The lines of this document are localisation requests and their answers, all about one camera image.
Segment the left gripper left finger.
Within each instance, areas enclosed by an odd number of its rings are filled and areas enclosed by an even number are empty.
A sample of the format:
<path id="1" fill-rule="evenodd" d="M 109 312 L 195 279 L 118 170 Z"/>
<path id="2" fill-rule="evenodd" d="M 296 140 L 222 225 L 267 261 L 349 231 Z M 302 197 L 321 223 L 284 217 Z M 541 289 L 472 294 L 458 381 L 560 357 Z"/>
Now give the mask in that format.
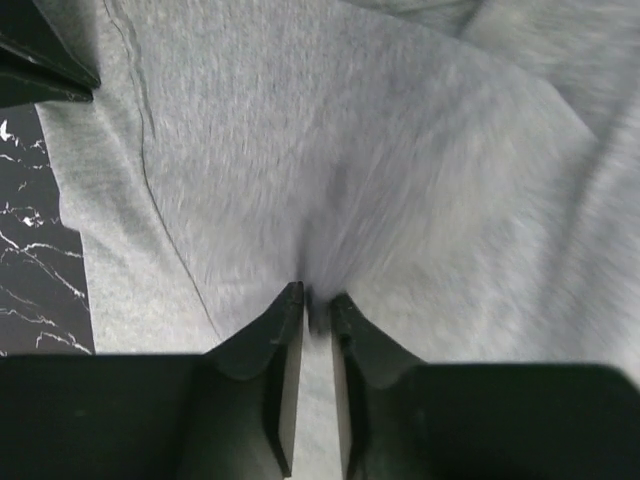
<path id="1" fill-rule="evenodd" d="M 5 479 L 285 479 L 304 288 L 204 354 L 1 362 Z"/>

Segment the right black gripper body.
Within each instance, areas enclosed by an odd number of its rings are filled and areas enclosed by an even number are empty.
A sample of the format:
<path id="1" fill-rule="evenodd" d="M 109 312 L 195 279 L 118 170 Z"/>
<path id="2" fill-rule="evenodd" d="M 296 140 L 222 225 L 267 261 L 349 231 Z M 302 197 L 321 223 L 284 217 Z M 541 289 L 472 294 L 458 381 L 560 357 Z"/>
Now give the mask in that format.
<path id="1" fill-rule="evenodd" d="M 100 79 L 71 54 L 32 1 L 1 3 L 1 105 L 90 103 Z"/>

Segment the grey t shirt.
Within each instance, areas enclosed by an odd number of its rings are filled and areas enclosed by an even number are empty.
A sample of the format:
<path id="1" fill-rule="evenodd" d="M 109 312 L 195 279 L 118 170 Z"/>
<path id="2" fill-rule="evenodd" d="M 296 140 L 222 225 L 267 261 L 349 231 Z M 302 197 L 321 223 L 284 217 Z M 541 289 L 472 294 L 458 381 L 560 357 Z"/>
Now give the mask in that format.
<path id="1" fill-rule="evenodd" d="M 44 1 L 39 107 L 100 352 L 206 351 L 288 282 L 431 361 L 639 375 L 635 1 Z"/>

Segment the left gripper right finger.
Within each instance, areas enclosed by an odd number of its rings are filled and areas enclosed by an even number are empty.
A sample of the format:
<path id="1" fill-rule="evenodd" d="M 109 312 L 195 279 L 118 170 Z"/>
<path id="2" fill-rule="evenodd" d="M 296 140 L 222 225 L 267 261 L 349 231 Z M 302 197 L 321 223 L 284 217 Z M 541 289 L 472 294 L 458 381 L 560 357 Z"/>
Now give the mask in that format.
<path id="1" fill-rule="evenodd" d="M 350 297 L 330 307 L 347 479 L 639 476 L 639 392 L 595 364 L 432 364 Z"/>

